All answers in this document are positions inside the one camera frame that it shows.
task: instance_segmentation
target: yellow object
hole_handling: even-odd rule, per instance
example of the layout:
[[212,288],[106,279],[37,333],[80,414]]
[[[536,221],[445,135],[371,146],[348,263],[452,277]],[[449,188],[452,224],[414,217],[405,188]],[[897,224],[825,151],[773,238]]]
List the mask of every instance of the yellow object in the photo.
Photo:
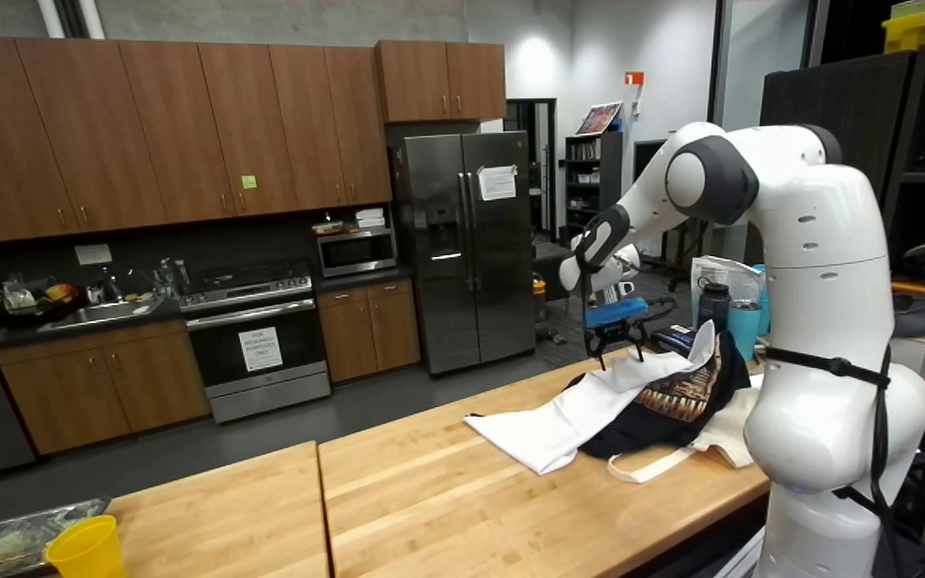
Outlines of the yellow object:
[[77,521],[62,528],[46,544],[46,561],[56,569],[62,578],[126,578],[114,518],[98,512]]
[[253,173],[242,173],[242,188],[261,188],[261,179]]
[[884,51],[916,51],[925,44],[925,13],[884,19]]

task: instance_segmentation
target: wooden table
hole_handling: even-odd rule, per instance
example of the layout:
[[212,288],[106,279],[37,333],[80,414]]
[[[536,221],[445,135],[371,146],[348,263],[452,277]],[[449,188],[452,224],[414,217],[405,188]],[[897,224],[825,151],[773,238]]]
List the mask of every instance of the wooden table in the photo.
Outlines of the wooden table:
[[114,497],[131,578],[328,575],[313,443]]
[[532,475],[463,422],[536,407],[581,370],[591,361],[321,443],[335,575],[623,575],[767,491],[760,467],[713,451],[650,484],[586,457]]

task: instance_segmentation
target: humanoid robot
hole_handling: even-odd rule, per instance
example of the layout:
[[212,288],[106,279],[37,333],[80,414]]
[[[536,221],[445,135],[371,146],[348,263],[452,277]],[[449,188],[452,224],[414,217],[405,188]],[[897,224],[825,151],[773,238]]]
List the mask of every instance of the humanoid robot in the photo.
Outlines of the humanoid robot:
[[685,126],[560,263],[565,288],[605,288],[623,268],[616,251],[691,215],[749,215],[760,232],[772,333],[744,443],[772,479],[765,578],[871,575],[881,512],[925,433],[925,378],[885,360],[894,294],[872,188],[829,155],[822,127]]

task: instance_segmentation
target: stainless steel refrigerator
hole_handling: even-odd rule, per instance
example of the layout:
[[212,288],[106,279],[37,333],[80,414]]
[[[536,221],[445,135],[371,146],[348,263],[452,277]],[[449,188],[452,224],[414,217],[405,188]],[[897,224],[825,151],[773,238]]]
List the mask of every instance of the stainless steel refrigerator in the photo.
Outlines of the stainless steel refrigerator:
[[402,135],[390,166],[426,372],[532,348],[528,135]]

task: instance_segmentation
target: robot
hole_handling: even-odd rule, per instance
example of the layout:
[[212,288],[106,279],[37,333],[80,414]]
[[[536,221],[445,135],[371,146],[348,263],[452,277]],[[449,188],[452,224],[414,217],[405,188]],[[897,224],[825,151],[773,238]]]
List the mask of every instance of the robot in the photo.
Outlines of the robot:
[[871,575],[881,518],[925,433],[925,378],[885,355],[894,294],[878,200],[832,155],[835,136],[807,126],[685,126],[560,263],[565,288],[605,288],[629,245],[691,215],[744,215],[760,232],[772,333],[744,420],[744,447],[772,479],[757,578]]

